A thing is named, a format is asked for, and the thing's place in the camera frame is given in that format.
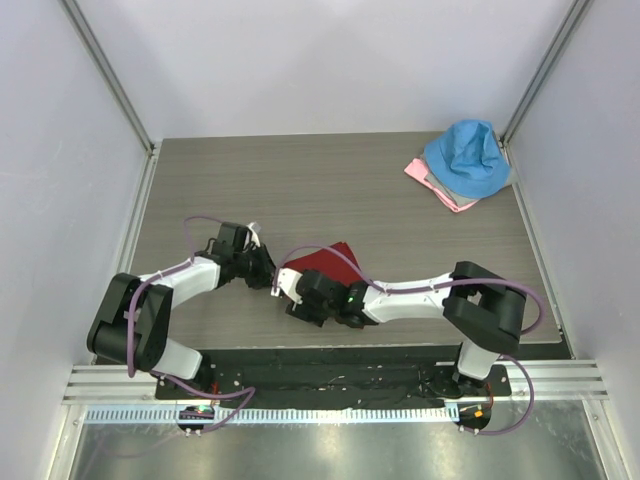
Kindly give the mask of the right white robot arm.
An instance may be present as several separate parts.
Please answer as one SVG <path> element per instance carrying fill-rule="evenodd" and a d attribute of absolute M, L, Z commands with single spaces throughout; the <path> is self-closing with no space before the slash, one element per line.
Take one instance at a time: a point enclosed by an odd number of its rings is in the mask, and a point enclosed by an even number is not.
<path fill-rule="evenodd" d="M 426 280 L 349 285 L 318 270 L 282 268 L 271 294 L 289 300 L 288 315 L 319 327 L 328 319 L 355 329 L 398 320 L 448 321 L 464 336 L 451 376 L 435 388 L 449 398 L 477 393 L 494 362 L 517 352 L 526 304 L 524 293 L 467 261 Z"/>

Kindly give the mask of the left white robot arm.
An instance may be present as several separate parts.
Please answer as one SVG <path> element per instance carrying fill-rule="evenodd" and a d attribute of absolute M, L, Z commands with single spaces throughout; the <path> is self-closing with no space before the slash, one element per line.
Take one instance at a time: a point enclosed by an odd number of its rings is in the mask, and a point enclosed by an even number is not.
<path fill-rule="evenodd" d="M 259 237 L 260 227 L 222 222 L 205 248 L 152 274 L 118 273 L 110 281 L 86 345 L 96 356 L 138 371 L 178 380 L 190 398 L 213 391 L 208 356 L 169 338 L 172 311 L 235 279 L 251 289 L 271 285 L 275 265 Z"/>

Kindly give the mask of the red cloth napkin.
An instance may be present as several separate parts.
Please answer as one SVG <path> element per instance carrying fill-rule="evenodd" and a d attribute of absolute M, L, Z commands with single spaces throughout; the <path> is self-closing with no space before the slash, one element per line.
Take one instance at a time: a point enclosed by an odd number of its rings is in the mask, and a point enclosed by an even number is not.
<path fill-rule="evenodd" d="M 361 276 L 344 259 L 323 249 L 289 260 L 284 264 L 284 267 L 300 273 L 304 273 L 306 270 L 316 270 L 331 280 L 346 286 L 362 280 Z"/>

